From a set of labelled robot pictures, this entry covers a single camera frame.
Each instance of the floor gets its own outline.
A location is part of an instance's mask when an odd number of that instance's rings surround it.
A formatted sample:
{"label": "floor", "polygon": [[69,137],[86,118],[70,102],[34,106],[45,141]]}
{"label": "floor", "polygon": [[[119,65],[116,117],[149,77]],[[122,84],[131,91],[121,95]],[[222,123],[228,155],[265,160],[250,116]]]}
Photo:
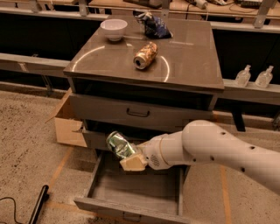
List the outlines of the floor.
{"label": "floor", "polygon": [[[54,121],[46,122],[64,93],[46,96],[43,88],[0,83],[0,199],[17,202],[17,221],[28,223],[43,185],[49,199],[38,224],[128,223],[83,211],[82,197],[95,167],[95,151],[56,142]],[[227,113],[214,112],[216,122],[240,139],[280,152],[280,132],[271,119],[245,116],[246,132],[238,132]],[[0,223],[15,223],[11,200],[0,200]],[[193,166],[184,185],[184,216],[191,223],[277,224],[280,196],[243,174],[218,164]]]}

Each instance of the white bowl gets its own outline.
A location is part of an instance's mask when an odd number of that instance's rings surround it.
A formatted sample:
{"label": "white bowl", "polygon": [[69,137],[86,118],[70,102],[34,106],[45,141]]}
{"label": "white bowl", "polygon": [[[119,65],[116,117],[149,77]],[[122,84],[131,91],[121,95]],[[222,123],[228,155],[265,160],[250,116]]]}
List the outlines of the white bowl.
{"label": "white bowl", "polygon": [[120,40],[124,33],[128,23],[122,19],[108,19],[100,24],[100,27],[104,30],[105,37],[111,41]]}

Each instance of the white robotic arm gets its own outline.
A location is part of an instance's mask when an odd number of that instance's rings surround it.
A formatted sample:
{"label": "white robotic arm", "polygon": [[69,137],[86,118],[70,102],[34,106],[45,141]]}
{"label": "white robotic arm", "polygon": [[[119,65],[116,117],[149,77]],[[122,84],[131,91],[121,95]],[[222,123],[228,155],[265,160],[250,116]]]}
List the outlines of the white robotic arm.
{"label": "white robotic arm", "polygon": [[190,122],[183,131],[132,147],[135,152],[121,161],[127,171],[143,170],[147,164],[162,170],[174,165],[217,163],[243,172],[280,195],[280,153],[245,143],[212,122]]}

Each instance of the drawer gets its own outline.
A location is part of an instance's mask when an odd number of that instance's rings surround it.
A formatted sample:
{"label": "drawer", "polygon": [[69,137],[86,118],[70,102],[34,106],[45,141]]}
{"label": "drawer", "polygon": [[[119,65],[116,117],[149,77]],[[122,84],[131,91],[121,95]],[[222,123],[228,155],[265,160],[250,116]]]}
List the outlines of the drawer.
{"label": "drawer", "polygon": [[184,168],[126,172],[115,155],[103,151],[83,198],[75,198],[79,209],[117,220],[147,224],[189,223],[183,213]]}
{"label": "drawer", "polygon": [[147,130],[175,132],[182,130],[190,120],[210,119],[212,117],[211,111],[175,108],[82,94],[71,94],[70,102],[75,115],[80,119]]}

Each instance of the clear plastic bottle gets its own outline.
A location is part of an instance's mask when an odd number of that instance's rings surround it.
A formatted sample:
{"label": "clear plastic bottle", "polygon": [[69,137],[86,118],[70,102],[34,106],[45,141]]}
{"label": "clear plastic bottle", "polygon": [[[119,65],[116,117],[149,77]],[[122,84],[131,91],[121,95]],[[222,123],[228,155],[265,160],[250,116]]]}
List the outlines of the clear plastic bottle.
{"label": "clear plastic bottle", "polygon": [[270,84],[270,81],[272,80],[273,78],[273,75],[272,75],[272,69],[273,69],[273,66],[269,66],[268,69],[266,69],[266,71],[263,71],[261,72],[256,80],[255,80],[255,84],[259,87],[259,88],[266,88],[269,84]]}
{"label": "clear plastic bottle", "polygon": [[241,70],[235,78],[235,85],[238,87],[245,88],[249,82],[249,79],[251,77],[250,73],[250,65],[246,65],[244,70]]}

